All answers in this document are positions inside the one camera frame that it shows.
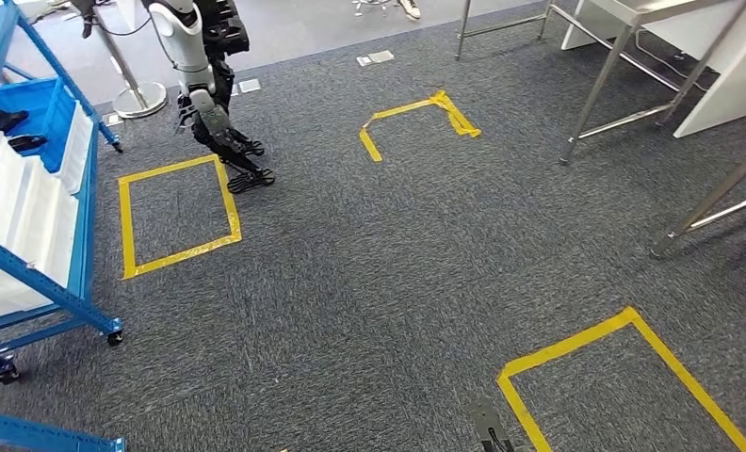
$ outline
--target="humanoid robot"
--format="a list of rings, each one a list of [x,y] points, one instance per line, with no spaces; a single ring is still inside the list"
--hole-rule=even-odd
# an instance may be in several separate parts
[[[89,36],[96,24],[95,0],[72,0],[82,13]],[[198,142],[220,157],[239,175],[229,190],[241,193],[269,186],[275,178],[249,159],[262,155],[262,143],[236,130],[228,114],[235,74],[226,56],[248,52],[249,39],[233,0],[142,0],[151,14],[162,49],[178,72],[179,126],[190,127]]]

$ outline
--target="gray carpet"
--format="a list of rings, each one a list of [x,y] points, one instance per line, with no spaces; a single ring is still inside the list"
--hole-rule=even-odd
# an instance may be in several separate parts
[[[630,305],[746,436],[746,212],[648,257],[746,155],[746,119],[684,139],[637,123],[560,167],[606,52],[559,51],[555,21],[544,41],[531,25],[471,39],[457,63],[453,29],[242,73],[263,89],[235,98],[234,122],[267,144],[276,184],[235,198],[241,242],[127,281],[116,178],[206,151],[170,133],[172,107],[119,126],[126,154],[100,154],[94,295],[126,341],[26,348],[0,412],[132,451],[474,452],[483,396],[526,444],[502,366]],[[384,49],[396,59],[354,59]],[[373,164],[361,124],[436,89],[483,134],[415,110],[371,125]],[[592,120],[669,95],[621,66]],[[178,176],[132,185],[139,262],[225,233],[214,171]],[[513,382],[557,451],[735,450],[632,330]]]

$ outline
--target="stand base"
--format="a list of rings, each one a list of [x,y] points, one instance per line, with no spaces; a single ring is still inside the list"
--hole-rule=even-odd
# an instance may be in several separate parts
[[[138,84],[138,94],[142,96],[145,105],[129,88],[118,94],[112,101],[112,107],[118,116],[124,119],[143,118],[162,109],[168,101],[165,87],[156,82]]]

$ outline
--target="black object on shelf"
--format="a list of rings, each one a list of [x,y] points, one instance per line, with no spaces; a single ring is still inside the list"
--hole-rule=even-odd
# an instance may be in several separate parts
[[[0,110],[0,131],[6,134],[28,117],[29,113],[24,110],[15,113],[8,113],[4,110]]]
[[[39,148],[47,142],[48,139],[42,135],[19,135],[17,137],[10,137],[8,140],[9,146],[12,147],[16,153],[31,151]]]

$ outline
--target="robot foot tip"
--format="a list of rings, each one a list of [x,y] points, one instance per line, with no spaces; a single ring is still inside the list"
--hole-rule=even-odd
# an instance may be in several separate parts
[[[238,194],[258,186],[269,186],[276,182],[276,176],[270,169],[263,169],[259,174],[242,172],[234,177],[227,185],[229,191]]]

